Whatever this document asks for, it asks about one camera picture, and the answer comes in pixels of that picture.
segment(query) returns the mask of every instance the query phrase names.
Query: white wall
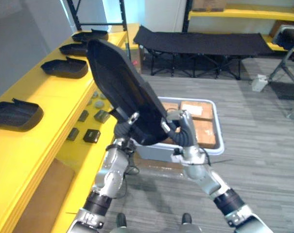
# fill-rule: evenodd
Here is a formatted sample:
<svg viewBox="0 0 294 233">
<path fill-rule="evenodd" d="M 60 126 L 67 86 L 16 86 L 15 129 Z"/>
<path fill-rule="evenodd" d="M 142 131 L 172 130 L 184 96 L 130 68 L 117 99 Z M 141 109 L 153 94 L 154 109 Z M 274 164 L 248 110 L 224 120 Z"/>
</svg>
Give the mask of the white wall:
<svg viewBox="0 0 294 233">
<path fill-rule="evenodd" d="M 186 0 L 146 0 L 145 27 L 154 32 L 181 32 Z"/>
<path fill-rule="evenodd" d="M 0 95 L 76 31 L 63 6 L 69 9 L 66 0 L 0 0 Z M 100 0 L 81 1 L 79 14 L 106 22 Z"/>
<path fill-rule="evenodd" d="M 106 20 L 119 23 L 122 20 L 119 0 L 103 0 Z M 145 0 L 124 0 L 127 23 L 144 24 Z"/>
</svg>

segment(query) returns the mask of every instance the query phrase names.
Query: brown cardboard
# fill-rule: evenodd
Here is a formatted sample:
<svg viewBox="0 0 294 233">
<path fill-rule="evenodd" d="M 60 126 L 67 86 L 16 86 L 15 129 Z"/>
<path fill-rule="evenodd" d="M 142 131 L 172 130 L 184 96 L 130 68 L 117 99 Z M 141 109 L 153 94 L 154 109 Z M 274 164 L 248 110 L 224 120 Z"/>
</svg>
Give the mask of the brown cardboard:
<svg viewBox="0 0 294 233">
<path fill-rule="evenodd" d="M 200 147 L 213 149 L 216 145 L 213 123 L 205 120 L 194 120 L 193 123 Z"/>
<path fill-rule="evenodd" d="M 178 110 L 178 103 L 162 102 L 162 105 L 168 113 L 174 110 Z"/>
<path fill-rule="evenodd" d="M 276 20 L 269 35 L 273 38 L 275 34 L 277 33 L 278 29 L 282 25 L 293 25 L 294 26 L 294 21 L 285 21 L 285 20 Z"/>
<path fill-rule="evenodd" d="M 196 101 L 182 101 L 180 109 L 188 110 L 193 119 L 212 121 L 213 106 L 211 103 L 196 102 Z"/>
<path fill-rule="evenodd" d="M 73 175 L 70 167 L 54 159 L 13 233 L 50 233 Z"/>
<path fill-rule="evenodd" d="M 193 0 L 193 11 L 224 11 L 226 0 Z"/>
</svg>

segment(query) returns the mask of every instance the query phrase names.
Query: white bin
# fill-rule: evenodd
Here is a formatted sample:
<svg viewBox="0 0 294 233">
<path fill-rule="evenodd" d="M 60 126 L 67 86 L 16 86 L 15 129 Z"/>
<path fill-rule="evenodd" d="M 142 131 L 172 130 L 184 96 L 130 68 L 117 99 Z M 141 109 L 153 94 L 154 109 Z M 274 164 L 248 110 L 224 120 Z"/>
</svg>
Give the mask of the white bin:
<svg viewBox="0 0 294 233">
<path fill-rule="evenodd" d="M 217 109 L 214 102 L 210 100 L 201 100 L 201 99 L 188 99 L 188 98 L 171 98 L 171 97 L 158 97 L 161 102 L 171 102 L 171 103 L 178 103 L 180 107 L 181 101 L 188 100 L 188 101 L 198 101 L 198 102 L 208 102 L 211 103 L 213 106 L 213 114 L 214 119 L 212 121 L 214 134 L 216 137 L 216 145 L 214 149 L 205 149 L 209 155 L 221 155 L 224 150 L 224 141 L 221 133 L 220 123 L 217 115 Z M 142 146 L 136 143 L 137 152 L 143 159 L 153 159 L 153 160 L 160 160 L 165 162 L 172 162 L 171 155 L 175 148 L 181 148 L 178 145 L 172 144 L 164 144 L 164 143 L 156 143 L 151 146 Z"/>
</svg>

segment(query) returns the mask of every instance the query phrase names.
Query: black cot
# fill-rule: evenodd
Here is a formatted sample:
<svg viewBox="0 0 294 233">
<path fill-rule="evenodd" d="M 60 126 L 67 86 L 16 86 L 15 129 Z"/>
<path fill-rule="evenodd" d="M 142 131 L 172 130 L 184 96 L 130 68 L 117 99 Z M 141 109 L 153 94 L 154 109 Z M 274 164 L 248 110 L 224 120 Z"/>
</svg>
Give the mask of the black cot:
<svg viewBox="0 0 294 233">
<path fill-rule="evenodd" d="M 205 56 L 215 64 L 216 67 L 212 70 L 220 71 L 227 67 L 233 59 L 238 59 L 240 66 L 242 58 L 272 53 L 259 33 L 165 33 L 152 32 L 140 26 L 134 41 L 144 46 L 152 55 L 151 75 L 159 72 L 159 70 L 153 72 L 154 59 L 164 53 L 173 56 L 172 75 L 175 69 L 174 59 L 179 54 L 188 54 L 193 59 L 198 55 Z M 209 55 L 218 55 L 223 59 L 219 63 L 211 59 Z M 195 76 L 195 65 L 192 76 Z"/>
</svg>

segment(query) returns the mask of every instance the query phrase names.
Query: black battery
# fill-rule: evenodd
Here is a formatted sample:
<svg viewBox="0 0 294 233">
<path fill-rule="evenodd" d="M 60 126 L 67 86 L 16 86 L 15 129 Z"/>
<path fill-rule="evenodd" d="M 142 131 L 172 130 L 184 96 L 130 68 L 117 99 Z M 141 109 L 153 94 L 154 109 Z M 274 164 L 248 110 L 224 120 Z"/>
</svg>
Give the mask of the black battery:
<svg viewBox="0 0 294 233">
<path fill-rule="evenodd" d="M 100 131 L 99 130 L 88 129 L 86 134 L 83 137 L 83 140 L 85 142 L 97 143 L 98 139 L 99 139 L 99 136 L 100 136 Z"/>
</svg>

